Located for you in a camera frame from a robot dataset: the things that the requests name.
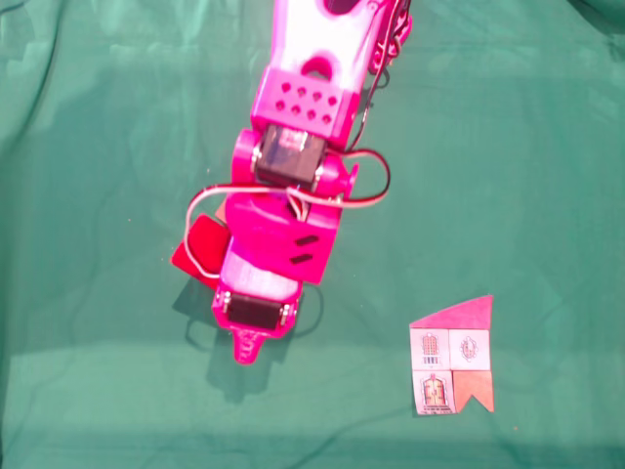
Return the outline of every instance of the pink 3d-printed part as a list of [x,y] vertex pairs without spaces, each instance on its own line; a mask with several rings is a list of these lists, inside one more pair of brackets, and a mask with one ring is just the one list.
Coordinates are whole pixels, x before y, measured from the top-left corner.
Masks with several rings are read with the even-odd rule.
[[[237,247],[233,240],[222,266],[219,287],[213,300],[213,313],[217,324],[232,332],[234,359],[241,364],[252,364],[265,340],[280,339],[295,325],[302,284],[253,266],[241,257]],[[233,292],[281,303],[282,317],[275,329],[231,321],[228,301]]]
[[246,259],[283,276],[321,283],[339,230],[342,210],[314,205],[306,222],[291,214],[282,197],[233,194],[226,218]]
[[[275,0],[271,61],[252,107],[252,130],[243,130],[234,146],[234,184],[259,184],[255,167],[269,125],[307,132],[324,139],[331,150],[347,146],[366,73],[375,65],[374,53],[397,2],[360,0],[335,14],[326,7],[334,5],[331,0]],[[397,24],[406,24],[405,18]],[[403,43],[411,26],[411,19],[402,31],[394,25],[394,38]],[[392,48],[391,56],[396,52]],[[357,166],[349,172],[332,151],[321,161],[312,192],[349,197]],[[276,194],[231,192],[226,198],[231,239],[213,311],[219,326],[232,332],[234,357],[242,364],[255,361],[266,339],[281,338],[293,327],[302,282],[321,282],[339,229],[342,209],[312,204],[298,220],[287,203]],[[202,240],[210,243],[209,237]],[[179,267],[195,275],[187,264]],[[260,323],[263,312],[268,320]]]
[[276,123],[344,148],[392,6],[388,0],[361,0],[334,15],[324,0],[275,0],[271,61],[251,113],[255,129]]
[[[258,133],[244,130],[232,158],[232,180],[253,182]],[[348,172],[341,157],[330,153],[321,166],[316,194],[349,197],[358,166]],[[245,258],[254,265],[299,281],[320,284],[339,230],[342,210],[313,205],[306,221],[298,221],[279,195],[229,195],[226,219]]]

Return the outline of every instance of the pink corner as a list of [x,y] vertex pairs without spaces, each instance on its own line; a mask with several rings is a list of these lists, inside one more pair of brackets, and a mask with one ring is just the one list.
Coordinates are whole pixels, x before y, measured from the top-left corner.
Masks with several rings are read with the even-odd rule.
[[416,320],[411,328],[490,329],[492,295],[466,301],[438,313]]

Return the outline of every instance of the cable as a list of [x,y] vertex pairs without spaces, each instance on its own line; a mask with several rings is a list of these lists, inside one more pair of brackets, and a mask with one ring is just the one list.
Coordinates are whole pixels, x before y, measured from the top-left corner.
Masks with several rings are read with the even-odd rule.
[[[209,188],[206,188],[197,193],[197,195],[191,200],[188,205],[187,215],[185,217],[185,236],[183,238],[183,245],[185,247],[185,253],[188,258],[192,262],[192,264],[199,270],[199,272],[207,278],[219,278],[219,274],[207,272],[200,262],[197,260],[197,257],[193,253],[188,243],[188,235],[190,233],[191,227],[191,217],[197,205],[199,205],[203,200],[208,197],[217,194],[229,194],[229,193],[281,193],[286,194],[287,199],[291,203],[293,207],[296,217],[298,220],[303,220],[308,214],[308,206],[306,203],[316,204],[316,205],[324,205],[327,207],[336,207],[336,208],[349,208],[349,209],[358,209],[358,208],[366,208],[375,205],[382,201],[382,199],[386,196],[389,191],[389,186],[391,185],[391,168],[389,167],[389,163],[384,158],[384,156],[373,150],[373,149],[359,149],[357,151],[351,151],[347,153],[338,153],[345,159],[356,159],[364,156],[373,157],[376,159],[384,168],[387,175],[387,183],[384,188],[375,195],[361,198],[349,198],[349,199],[339,199],[339,198],[323,198],[318,195],[314,195],[310,192],[305,192],[297,188],[276,188],[270,186],[257,186],[257,185],[237,185],[237,184],[222,184],[215,185]],[[294,198],[299,199],[304,203],[303,207],[300,208]]]
[[373,80],[373,84],[371,85],[371,89],[369,90],[369,96],[367,97],[367,104],[364,108],[364,113],[362,114],[362,120],[360,121],[360,128],[358,129],[358,133],[356,134],[354,141],[351,145],[348,146],[348,151],[352,151],[356,145],[360,142],[360,138],[362,137],[362,133],[364,132],[364,128],[366,127],[367,117],[369,116],[369,109],[371,108],[371,100],[373,99],[373,94],[375,93],[376,88],[378,87],[378,82],[380,81],[380,77],[382,76],[382,72],[386,68],[386,62],[389,57],[389,52],[391,49],[391,36],[393,34],[393,30],[395,27],[395,23],[397,21],[397,13],[399,10],[399,4],[402,3],[402,0],[396,0],[395,5],[393,6],[393,10],[391,12],[391,19],[389,20],[389,26],[387,27],[387,33],[384,37],[384,53],[382,54],[382,60],[380,60],[380,68],[375,74],[375,78]]
[[219,278],[219,274],[214,274],[211,272],[207,272],[204,270],[202,265],[199,263],[195,255],[190,249],[188,245],[188,234],[190,232],[191,227],[191,216],[193,211],[197,207],[197,205],[203,201],[204,199],[217,195],[219,193],[271,193],[271,192],[284,192],[284,190],[270,188],[268,186],[249,186],[249,185],[216,185],[210,188],[206,188],[197,193],[197,195],[193,198],[191,203],[188,205],[187,216],[185,218],[185,237],[183,239],[183,244],[185,246],[185,252],[187,253],[187,257],[190,259],[192,264],[199,270],[199,272],[207,278]]

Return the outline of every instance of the white wire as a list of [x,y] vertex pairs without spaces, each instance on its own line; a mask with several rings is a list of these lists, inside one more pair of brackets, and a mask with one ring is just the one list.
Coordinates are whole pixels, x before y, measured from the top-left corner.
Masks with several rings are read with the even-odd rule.
[[300,210],[300,206],[295,201],[295,198],[293,197],[293,195],[291,195],[289,193],[286,195],[286,197],[289,199],[289,203],[291,204],[291,208],[295,212],[295,218],[297,218],[298,221],[302,221],[304,219],[304,213],[302,213],[302,210]]
[[211,197],[213,195],[217,195],[220,193],[242,193],[242,192],[246,192],[246,193],[271,193],[271,192],[285,192],[284,189],[278,189],[278,188],[270,188],[267,186],[258,186],[257,188],[241,188],[241,187],[215,187],[215,188],[208,188],[205,189],[204,191],[202,191],[200,194],[198,194],[193,201],[189,204],[188,209],[187,209],[187,216],[185,219],[185,237],[183,240],[183,244],[185,245],[185,252],[187,253],[188,258],[190,259],[190,261],[192,262],[192,264],[199,270],[199,272],[207,278],[219,278],[219,274],[214,274],[214,273],[210,273],[204,270],[204,268],[202,267],[202,265],[197,261],[197,259],[195,258],[195,256],[193,255],[193,253],[190,250],[190,247],[188,245],[188,234],[190,232],[190,227],[191,227],[191,217],[193,215],[193,211],[195,211],[195,208],[197,207],[197,205],[199,205],[200,202],[202,202],[203,200],[205,200],[208,197]]
[[[361,156],[373,157],[373,155],[367,151],[355,151],[353,153],[344,155],[344,158],[352,159],[352,158],[358,158]],[[229,193],[282,193],[282,194],[286,194],[289,202],[291,203],[291,206],[293,206],[293,209],[297,215],[298,220],[302,220],[308,213],[308,207],[306,206],[306,202],[311,203],[311,204],[324,205],[326,207],[365,208],[365,207],[370,207],[370,206],[375,205],[376,203],[380,202],[384,198],[384,196],[382,195],[379,198],[374,198],[368,201],[350,202],[350,201],[343,201],[338,198],[321,198],[315,195],[310,195],[308,193],[301,192],[300,190],[295,189],[295,188],[273,188],[269,186],[258,186],[258,187],[249,187],[249,188],[245,188],[241,186],[232,186],[232,187],[216,186],[213,188],[207,188],[204,191],[200,192],[198,195],[196,195],[195,198],[188,205],[187,216],[185,218],[185,237],[183,238],[183,245],[185,246],[185,253],[187,254],[187,257],[190,259],[192,264],[199,270],[199,272],[204,277],[207,277],[207,278],[219,278],[220,275],[207,272],[206,270],[204,270],[202,265],[199,263],[199,261],[195,258],[195,256],[191,252],[191,249],[188,245],[188,234],[190,232],[190,227],[191,227],[191,218],[193,216],[193,212],[195,211],[195,208],[197,208],[197,205],[199,205],[202,201],[204,201],[208,197],[211,197],[213,195],[218,195],[220,193],[224,193],[224,194],[229,194]],[[305,204],[304,212],[302,212],[300,207],[297,206],[297,203],[295,202],[294,197],[299,198],[303,202],[303,204]]]

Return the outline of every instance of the green background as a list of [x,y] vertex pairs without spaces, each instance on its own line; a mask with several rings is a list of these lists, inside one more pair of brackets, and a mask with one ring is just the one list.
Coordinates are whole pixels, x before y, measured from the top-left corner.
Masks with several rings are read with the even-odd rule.
[[[168,258],[229,179],[272,1],[0,17],[4,468],[625,467],[625,4],[413,4],[362,141],[391,192],[250,368]],[[495,413],[417,416],[409,323],[483,294]]]

